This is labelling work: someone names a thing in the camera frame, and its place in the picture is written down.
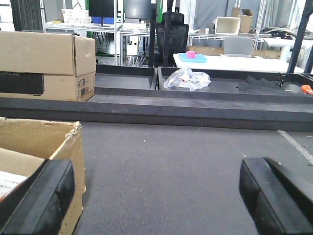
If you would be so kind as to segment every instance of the clear plastic bag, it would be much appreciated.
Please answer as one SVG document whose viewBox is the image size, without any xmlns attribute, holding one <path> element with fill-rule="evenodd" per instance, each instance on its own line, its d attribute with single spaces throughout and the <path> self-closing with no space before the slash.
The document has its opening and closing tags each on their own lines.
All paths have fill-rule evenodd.
<svg viewBox="0 0 313 235">
<path fill-rule="evenodd" d="M 184 87 L 193 92 L 207 87 L 210 83 L 210 76 L 205 72 L 192 72 L 190 68 L 184 67 L 172 73 L 164 82 L 164 87 Z"/>
</svg>

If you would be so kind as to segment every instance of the computer monitor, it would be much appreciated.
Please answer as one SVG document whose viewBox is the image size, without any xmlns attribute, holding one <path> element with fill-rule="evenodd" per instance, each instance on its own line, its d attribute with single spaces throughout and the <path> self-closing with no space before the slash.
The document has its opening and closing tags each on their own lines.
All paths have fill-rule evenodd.
<svg viewBox="0 0 313 235">
<path fill-rule="evenodd" d="M 114 18 L 114 1 L 115 0 L 89 0 L 89 16 Z"/>
<path fill-rule="evenodd" d="M 125 18 L 150 20 L 151 0 L 125 0 Z"/>
</svg>

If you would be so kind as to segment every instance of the white basket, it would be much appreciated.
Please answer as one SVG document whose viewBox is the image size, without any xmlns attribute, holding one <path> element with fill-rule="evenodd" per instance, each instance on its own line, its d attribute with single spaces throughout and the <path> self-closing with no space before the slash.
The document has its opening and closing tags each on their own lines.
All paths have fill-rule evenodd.
<svg viewBox="0 0 313 235">
<path fill-rule="evenodd" d="M 215 21 L 215 34 L 238 35 L 240 29 L 240 18 L 220 17 Z"/>
<path fill-rule="evenodd" d="M 62 9 L 64 23 L 73 25 L 87 25 L 91 22 L 89 11 L 76 9 Z"/>
</svg>

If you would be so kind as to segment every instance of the blue tray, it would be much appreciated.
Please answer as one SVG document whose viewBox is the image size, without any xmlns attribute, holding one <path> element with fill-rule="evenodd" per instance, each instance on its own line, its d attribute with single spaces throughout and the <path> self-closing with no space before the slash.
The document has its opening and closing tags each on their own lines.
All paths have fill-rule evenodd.
<svg viewBox="0 0 313 235">
<path fill-rule="evenodd" d="M 178 53 L 178 56 L 183 62 L 192 62 L 192 63 L 205 63 L 206 58 L 202 54 L 196 54 L 196 57 L 193 59 L 187 58 L 186 53 Z"/>
</svg>

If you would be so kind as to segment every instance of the pink cup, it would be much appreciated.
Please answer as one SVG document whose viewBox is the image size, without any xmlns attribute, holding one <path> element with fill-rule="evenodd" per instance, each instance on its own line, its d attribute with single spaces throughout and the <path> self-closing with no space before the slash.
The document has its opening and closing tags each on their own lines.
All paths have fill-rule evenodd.
<svg viewBox="0 0 313 235">
<path fill-rule="evenodd" d="M 189 59 L 194 59 L 196 57 L 196 52 L 192 50 L 187 51 L 186 54 Z"/>
</svg>

